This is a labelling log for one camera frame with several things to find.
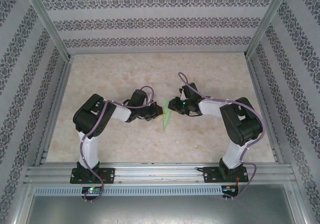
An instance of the patterned wallpaper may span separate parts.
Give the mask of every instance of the patterned wallpaper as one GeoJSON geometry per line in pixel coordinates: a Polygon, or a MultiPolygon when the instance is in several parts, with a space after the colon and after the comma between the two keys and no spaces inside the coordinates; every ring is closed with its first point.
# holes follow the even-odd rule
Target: patterned wallpaper
{"type": "Polygon", "coordinates": [[[283,0],[251,57],[312,223],[320,223],[319,7],[319,0],[283,0]]]}
{"type": "Polygon", "coordinates": [[[70,53],[245,51],[271,0],[42,0],[70,53]]]}
{"type": "Polygon", "coordinates": [[[0,223],[35,162],[64,61],[28,0],[0,2],[0,223]]]}

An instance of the purple cable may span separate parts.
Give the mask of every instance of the purple cable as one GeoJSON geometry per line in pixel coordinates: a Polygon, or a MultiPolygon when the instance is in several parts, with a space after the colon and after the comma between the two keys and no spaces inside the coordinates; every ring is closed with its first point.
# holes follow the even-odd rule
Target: purple cable
{"type": "MultiPolygon", "coordinates": [[[[94,170],[92,170],[92,169],[90,168],[89,164],[87,163],[87,161],[86,161],[86,159],[85,159],[84,152],[83,152],[84,141],[85,141],[86,137],[90,136],[90,135],[95,131],[95,129],[97,128],[97,126],[99,125],[102,117],[104,116],[104,113],[105,113],[105,111],[106,111],[106,108],[107,108],[108,103],[113,103],[113,104],[116,104],[116,105],[119,105],[119,106],[122,106],[122,107],[125,107],[125,108],[133,108],[133,109],[143,108],[143,107],[146,107],[146,106],[150,105],[150,104],[152,103],[152,101],[154,100],[154,96],[155,96],[154,93],[155,93],[155,91],[154,91],[153,88],[151,88],[150,86],[147,86],[147,85],[146,85],[146,86],[143,86],[143,87],[141,88],[141,90],[144,89],[144,88],[149,88],[149,89],[151,89],[152,94],[151,94],[151,98],[150,98],[150,101],[149,101],[149,102],[147,102],[145,105],[142,105],[142,106],[132,107],[132,106],[127,106],[127,105],[124,105],[124,104],[122,104],[122,103],[118,103],[118,102],[115,102],[115,101],[112,101],[112,100],[107,100],[107,101],[104,103],[104,106],[103,106],[103,109],[102,109],[102,111],[101,111],[101,114],[100,114],[97,122],[95,123],[94,127],[90,130],[90,132],[88,132],[87,134],[85,134],[85,135],[83,136],[83,138],[81,139],[81,143],[80,143],[80,154],[81,154],[82,160],[83,160],[86,168],[88,168],[89,171],[90,171],[92,174],[94,174],[94,175],[99,179],[99,181],[101,182],[101,191],[100,191],[100,194],[99,194],[95,199],[90,200],[91,203],[93,203],[94,201],[98,200],[98,199],[101,197],[101,195],[103,194],[103,192],[104,192],[104,182],[103,182],[102,178],[99,177],[99,175],[98,175],[97,173],[95,173],[94,170]]],[[[83,197],[85,202],[87,201],[87,199],[86,199],[87,194],[88,194],[88,192],[86,192],[86,193],[84,194],[84,197],[83,197]]]]}
{"type": "Polygon", "coordinates": [[[186,77],[186,75],[182,72],[179,72],[178,73],[178,76],[179,78],[182,80],[182,82],[188,87],[190,88],[192,91],[194,91],[195,93],[197,93],[198,95],[200,95],[202,98],[205,98],[205,99],[208,99],[210,101],[214,101],[214,102],[219,102],[219,103],[234,103],[236,105],[239,105],[243,108],[246,108],[247,110],[253,112],[256,117],[260,120],[261,122],[261,125],[262,125],[262,133],[260,135],[260,137],[258,137],[257,139],[255,139],[252,143],[248,144],[246,146],[246,148],[244,149],[244,151],[241,153],[241,156],[240,156],[240,161],[243,163],[243,164],[246,164],[246,165],[253,165],[254,167],[254,171],[253,171],[253,174],[251,176],[251,178],[249,179],[248,183],[246,184],[246,186],[242,189],[242,191],[235,197],[237,198],[238,196],[240,196],[249,186],[249,184],[252,182],[254,176],[256,175],[256,172],[257,172],[257,166],[254,164],[254,163],[247,163],[247,162],[243,162],[242,159],[247,151],[247,149],[252,146],[253,144],[259,142],[265,135],[266,133],[266,127],[265,127],[265,124],[264,124],[264,121],[262,119],[262,117],[260,116],[259,113],[257,113],[254,109],[250,108],[249,106],[243,104],[243,103],[239,103],[239,102],[236,102],[236,101],[233,101],[233,100],[225,100],[225,99],[217,99],[217,98],[211,98],[209,96],[205,96],[203,95],[202,93],[198,92],[197,90],[195,90],[194,88],[192,88],[189,84],[188,84],[188,78],[186,77]]]}

